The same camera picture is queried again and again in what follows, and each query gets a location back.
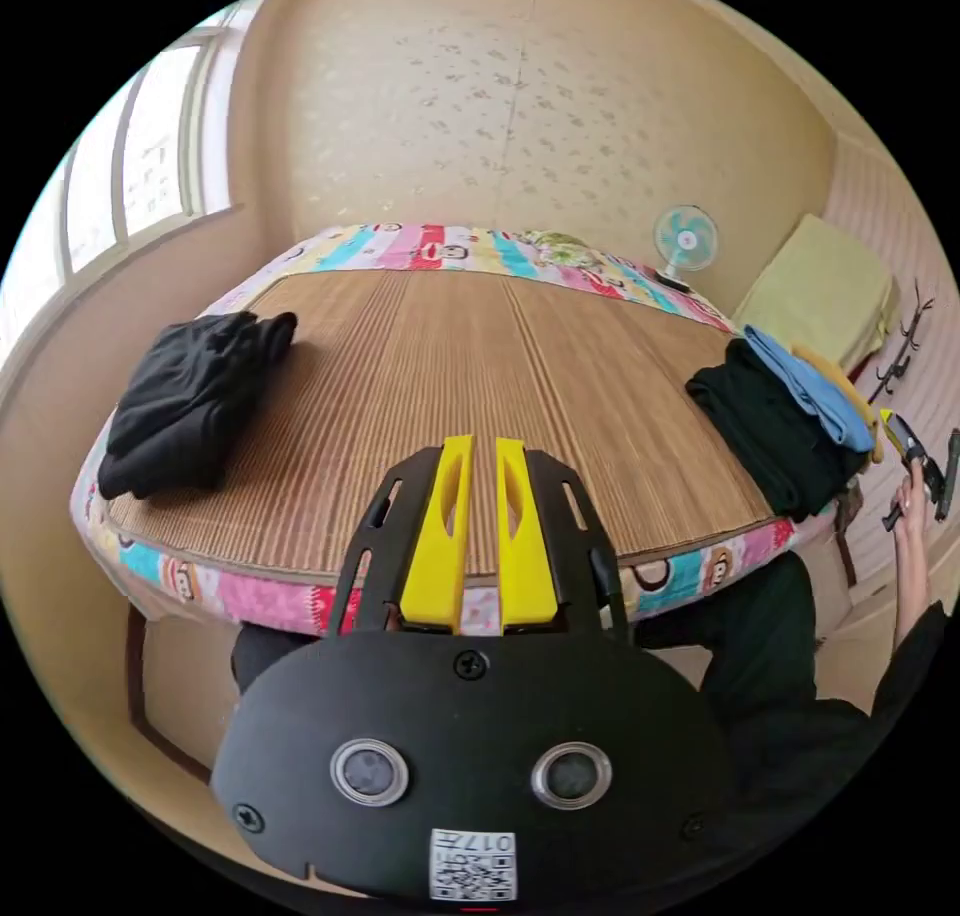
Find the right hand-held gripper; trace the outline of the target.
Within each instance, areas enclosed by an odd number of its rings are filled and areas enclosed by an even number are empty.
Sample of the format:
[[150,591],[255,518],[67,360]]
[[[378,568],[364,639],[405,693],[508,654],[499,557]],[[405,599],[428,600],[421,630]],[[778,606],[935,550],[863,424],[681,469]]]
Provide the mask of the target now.
[[947,518],[947,480],[943,470],[898,413],[881,408],[880,417],[884,434],[905,469],[910,472],[914,461],[919,461],[922,465],[926,494],[934,505],[934,519],[936,522],[943,522]]

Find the person's right hand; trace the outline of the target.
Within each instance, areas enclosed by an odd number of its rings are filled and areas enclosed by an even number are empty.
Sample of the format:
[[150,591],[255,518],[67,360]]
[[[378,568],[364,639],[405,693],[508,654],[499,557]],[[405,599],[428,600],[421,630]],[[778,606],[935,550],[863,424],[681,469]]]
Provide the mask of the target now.
[[910,473],[904,477],[897,488],[894,503],[900,511],[900,516],[893,527],[896,543],[898,545],[922,544],[928,524],[929,501],[923,472],[918,465],[911,468]]

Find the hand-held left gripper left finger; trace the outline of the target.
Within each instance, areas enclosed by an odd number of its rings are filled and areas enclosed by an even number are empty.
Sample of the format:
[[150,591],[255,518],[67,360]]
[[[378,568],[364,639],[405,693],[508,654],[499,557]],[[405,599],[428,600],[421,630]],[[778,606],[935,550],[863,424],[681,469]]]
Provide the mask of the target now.
[[469,535],[474,437],[444,440],[399,609],[409,627],[458,627]]

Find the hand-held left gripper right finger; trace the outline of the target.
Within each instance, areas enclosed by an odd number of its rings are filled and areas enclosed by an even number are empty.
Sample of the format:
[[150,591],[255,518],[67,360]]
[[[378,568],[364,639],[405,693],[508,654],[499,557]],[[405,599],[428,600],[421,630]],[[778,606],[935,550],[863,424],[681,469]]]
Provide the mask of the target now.
[[547,626],[558,602],[523,441],[495,440],[498,592],[503,626]]

